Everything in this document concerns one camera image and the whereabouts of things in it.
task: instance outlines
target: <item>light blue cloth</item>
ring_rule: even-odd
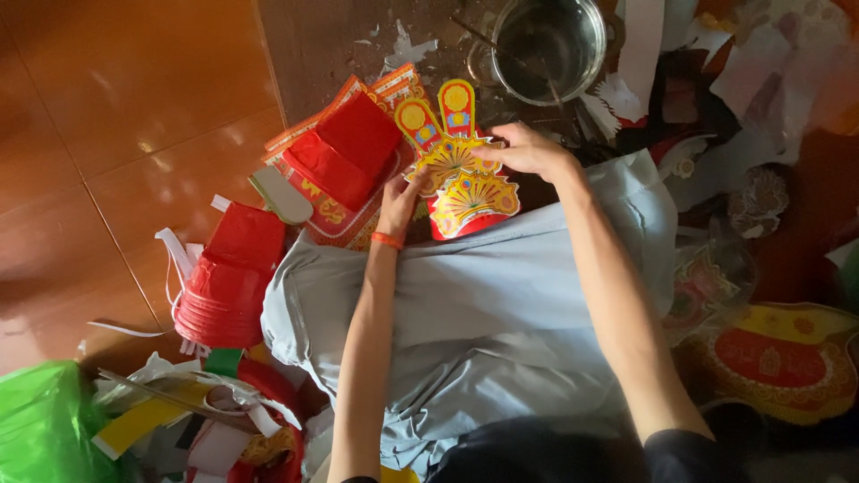
[[[677,212],[647,151],[590,168],[588,179],[660,313],[671,306]],[[272,354],[332,398],[367,256],[306,233],[266,292]],[[394,297],[382,464],[426,475],[460,435],[521,416],[599,417],[624,407],[602,357],[560,205],[474,235],[407,248]]]

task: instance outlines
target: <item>black sleeve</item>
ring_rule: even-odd
[[[683,430],[664,430],[644,443],[653,483],[749,483],[740,462],[715,441]]]

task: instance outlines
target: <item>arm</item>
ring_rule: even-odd
[[[624,391],[641,442],[665,429],[714,439],[680,382],[655,309],[581,165],[524,125],[498,126],[492,134],[507,138],[510,148],[472,150],[475,156],[540,174],[557,189],[594,331]]]
[[[402,239],[425,176],[403,190],[397,177],[385,185],[376,231]],[[370,245],[361,295],[346,335],[338,379],[329,483],[356,476],[380,480],[379,441],[391,363],[393,289],[399,251]]]

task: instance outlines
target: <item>hand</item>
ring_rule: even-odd
[[[401,176],[396,176],[385,184],[376,231],[400,240],[405,237],[405,227],[415,212],[417,192],[429,177],[430,172],[423,168],[415,174],[411,183]]]
[[[573,155],[521,122],[497,125],[489,129],[489,134],[507,139],[510,147],[500,150],[483,146],[472,148],[476,157],[500,162],[522,173],[539,174],[552,184],[569,172],[583,176],[582,165]]]

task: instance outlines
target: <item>bracelet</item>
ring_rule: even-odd
[[[390,236],[387,233],[381,233],[379,231],[375,231],[375,232],[373,232],[372,240],[376,240],[377,242],[384,243],[384,244],[388,245],[389,247],[394,247],[394,248],[397,248],[398,250],[403,249],[403,242],[400,240],[397,240],[396,238],[394,238],[393,236]]]

